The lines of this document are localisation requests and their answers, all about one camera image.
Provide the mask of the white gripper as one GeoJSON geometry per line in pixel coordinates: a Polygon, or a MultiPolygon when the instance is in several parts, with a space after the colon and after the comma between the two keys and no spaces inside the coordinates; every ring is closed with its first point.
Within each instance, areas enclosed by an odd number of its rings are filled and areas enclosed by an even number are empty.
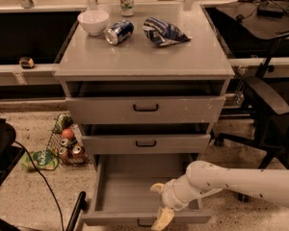
{"type": "Polygon", "coordinates": [[[151,226],[152,231],[163,231],[174,218],[174,211],[183,210],[191,201],[199,198],[199,190],[190,184],[186,175],[172,179],[165,185],[155,183],[150,190],[162,194],[162,200],[166,206],[159,208],[157,219],[151,226]]]}

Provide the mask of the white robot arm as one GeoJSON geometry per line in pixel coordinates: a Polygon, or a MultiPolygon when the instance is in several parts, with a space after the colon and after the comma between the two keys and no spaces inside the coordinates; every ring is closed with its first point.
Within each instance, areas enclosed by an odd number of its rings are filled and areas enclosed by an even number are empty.
{"type": "Polygon", "coordinates": [[[289,208],[289,169],[225,168],[205,161],[194,161],[182,176],[166,184],[156,183],[150,190],[159,193],[162,198],[151,229],[162,231],[174,219],[175,213],[186,208],[191,201],[222,190],[289,208]]]}

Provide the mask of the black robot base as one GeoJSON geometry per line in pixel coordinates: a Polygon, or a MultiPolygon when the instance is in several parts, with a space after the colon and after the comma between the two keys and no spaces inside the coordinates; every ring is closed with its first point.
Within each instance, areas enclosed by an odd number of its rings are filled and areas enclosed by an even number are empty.
{"type": "Polygon", "coordinates": [[[0,186],[24,154],[22,148],[14,145],[15,139],[15,129],[0,118],[0,186]]]}

